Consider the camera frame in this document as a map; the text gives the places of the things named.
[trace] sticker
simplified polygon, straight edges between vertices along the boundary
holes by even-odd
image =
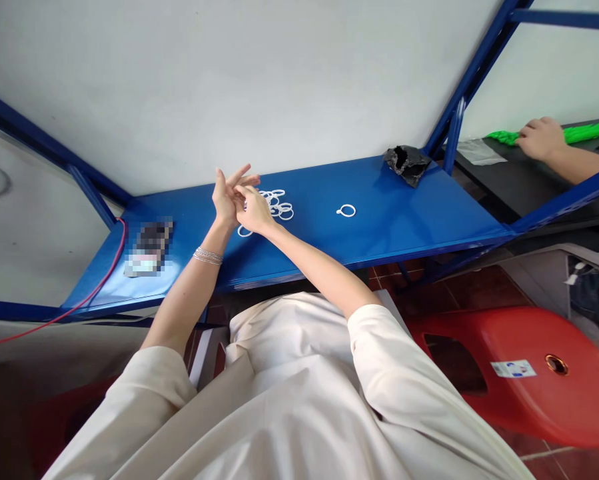
[[[509,362],[490,362],[495,373],[499,377],[521,378],[535,377],[534,372],[528,360],[514,360]]]

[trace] blue shelf surface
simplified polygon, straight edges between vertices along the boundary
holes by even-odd
[[[292,203],[295,216],[281,223],[350,269],[491,245],[512,237],[509,228],[435,163],[417,189],[393,173],[382,157],[263,175],[260,188],[285,190],[281,202]],[[131,200],[123,214],[129,226],[125,254],[100,292],[74,314],[75,318],[158,305],[215,218],[212,191],[213,185],[201,185]],[[336,214],[345,203],[356,207],[354,217]],[[174,228],[163,270],[154,277],[125,277],[125,257],[141,224],[165,217],[174,221]],[[110,268],[121,233],[118,222],[63,308],[78,304],[97,286]],[[265,238],[256,233],[242,238],[235,231],[217,291],[300,278],[301,272]]]

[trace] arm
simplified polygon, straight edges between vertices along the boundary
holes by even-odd
[[[243,199],[236,200],[242,225],[276,245],[348,319],[364,396],[382,415],[380,428],[402,458],[420,455],[403,448],[403,438],[416,431],[430,440],[428,451],[473,463],[476,476],[532,478],[361,280],[277,224],[255,189],[237,190],[248,202],[244,211]]]
[[[385,307],[361,307],[348,330],[364,397],[381,414],[379,428],[407,465],[422,455],[403,441],[417,432],[428,441],[425,451],[445,457],[446,465],[472,464],[472,478],[533,478]],[[412,476],[427,478],[430,471]]]
[[[515,143],[575,185],[599,173],[599,154],[566,145],[561,125],[549,117],[530,120]]]
[[[237,225],[233,186],[259,184],[258,175],[241,177],[249,168],[246,165],[228,180],[217,170],[213,192],[217,218],[201,244],[204,250],[223,254]],[[44,480],[111,478],[194,397],[195,389],[182,356],[213,293],[218,272],[219,265],[191,259],[159,307],[140,351],[46,472]]]
[[[245,165],[228,180],[217,169],[217,182],[213,192],[217,218],[200,245],[202,249],[221,257],[224,255],[228,240],[237,226],[233,187],[259,184],[258,175],[242,177],[250,167]],[[191,258],[164,298],[141,348],[161,345],[183,356],[193,327],[215,290],[218,274],[219,265]]]
[[[279,248],[347,319],[363,305],[381,305],[375,294],[346,267],[275,222],[268,203],[254,188],[236,188],[248,201],[244,211],[243,201],[236,200],[239,222]]]

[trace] red cable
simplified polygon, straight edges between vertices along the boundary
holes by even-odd
[[[47,327],[48,325],[50,325],[52,323],[60,321],[64,318],[68,317],[72,312],[79,309],[82,305],[84,305],[84,303],[88,302],[88,300],[90,300],[91,298],[93,298],[95,296],[95,294],[99,291],[99,289],[102,287],[102,285],[104,285],[104,283],[106,283],[106,280],[108,280],[108,277],[111,276],[111,273],[113,272],[113,270],[115,270],[115,266],[117,265],[117,262],[119,261],[119,257],[121,256],[121,253],[124,251],[124,239],[126,238],[127,226],[126,226],[126,222],[123,221],[121,218],[117,218],[117,220],[119,220],[124,225],[124,231],[122,232],[122,235],[121,235],[121,241],[119,242],[119,248],[117,249],[117,253],[115,254],[115,260],[113,260],[113,264],[111,265],[111,268],[108,270],[108,273],[104,276],[104,278],[101,280],[101,282],[99,282],[98,286],[95,287],[95,290],[93,290],[91,292],[91,294],[88,297],[84,298],[84,300],[82,300],[79,304],[77,304],[76,306],[74,306],[73,308],[68,310],[68,312],[62,313],[57,318],[49,320],[48,322],[43,323],[40,326],[35,327],[32,330],[18,333],[17,335],[13,335],[12,337],[3,338],[0,340],[0,343],[6,343],[10,340],[18,339],[20,337],[23,337],[24,335],[28,335],[34,331],[40,330],[44,327]]]

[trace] pile of white rings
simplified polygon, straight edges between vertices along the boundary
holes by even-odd
[[[259,194],[266,199],[268,202],[268,208],[271,210],[271,215],[273,217],[279,217],[280,220],[288,221],[295,216],[295,212],[293,211],[293,206],[290,203],[280,203],[279,197],[282,195],[286,195],[285,190],[272,190],[272,191],[260,191]],[[290,215],[283,217],[282,214],[290,212]],[[237,229],[237,235],[240,237],[250,237],[253,232],[248,232],[246,235],[241,233],[241,229],[243,225],[239,225]]]

